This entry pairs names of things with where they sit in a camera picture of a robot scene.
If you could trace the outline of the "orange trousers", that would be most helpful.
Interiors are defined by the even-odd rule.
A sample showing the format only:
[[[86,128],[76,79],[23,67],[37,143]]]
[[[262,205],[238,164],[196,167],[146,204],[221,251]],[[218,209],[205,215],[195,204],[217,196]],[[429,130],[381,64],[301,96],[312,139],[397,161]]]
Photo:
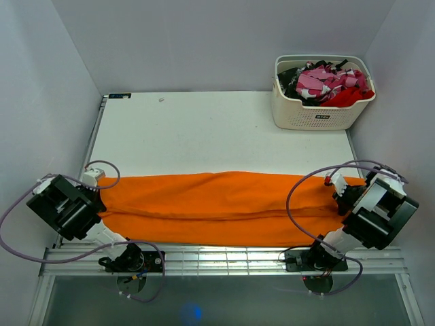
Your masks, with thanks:
[[[321,177],[249,172],[100,180],[104,224],[133,240],[293,247],[341,227]]]

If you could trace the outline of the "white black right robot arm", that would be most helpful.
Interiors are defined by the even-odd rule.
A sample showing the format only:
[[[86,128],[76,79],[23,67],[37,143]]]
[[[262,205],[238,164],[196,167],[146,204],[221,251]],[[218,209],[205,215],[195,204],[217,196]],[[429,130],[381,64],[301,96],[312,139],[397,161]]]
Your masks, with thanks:
[[[307,252],[314,270],[346,270],[343,255],[358,247],[384,249],[419,208],[405,193],[402,176],[387,166],[374,167],[363,185],[350,185],[339,173],[327,176],[325,184],[334,186],[332,197],[344,219]]]

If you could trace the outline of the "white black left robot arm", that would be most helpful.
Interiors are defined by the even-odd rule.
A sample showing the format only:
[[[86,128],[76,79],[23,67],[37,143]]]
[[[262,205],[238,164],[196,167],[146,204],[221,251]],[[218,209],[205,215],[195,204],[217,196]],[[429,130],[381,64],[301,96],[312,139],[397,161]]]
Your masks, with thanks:
[[[58,175],[42,181],[32,194],[27,206],[60,236],[105,247],[105,256],[99,259],[99,265],[106,272],[144,269],[142,250],[136,244],[128,244],[127,239],[103,223],[99,213],[105,211],[105,207],[97,190],[74,186]]]

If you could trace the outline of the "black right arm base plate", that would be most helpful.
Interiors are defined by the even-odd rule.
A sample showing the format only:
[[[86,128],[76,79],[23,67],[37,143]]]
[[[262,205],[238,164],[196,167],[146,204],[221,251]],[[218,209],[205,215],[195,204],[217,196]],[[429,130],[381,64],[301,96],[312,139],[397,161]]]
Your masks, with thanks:
[[[291,249],[284,252],[287,272],[344,272],[348,270],[347,262],[322,255],[316,258],[308,249]]]

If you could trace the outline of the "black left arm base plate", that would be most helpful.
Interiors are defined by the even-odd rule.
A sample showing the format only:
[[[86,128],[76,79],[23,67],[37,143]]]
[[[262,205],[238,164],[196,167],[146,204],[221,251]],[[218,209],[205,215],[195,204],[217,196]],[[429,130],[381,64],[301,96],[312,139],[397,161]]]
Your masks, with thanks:
[[[116,259],[102,257],[99,265],[103,266],[106,272],[118,273],[140,273],[140,272],[162,272],[162,259],[156,251],[124,252]]]

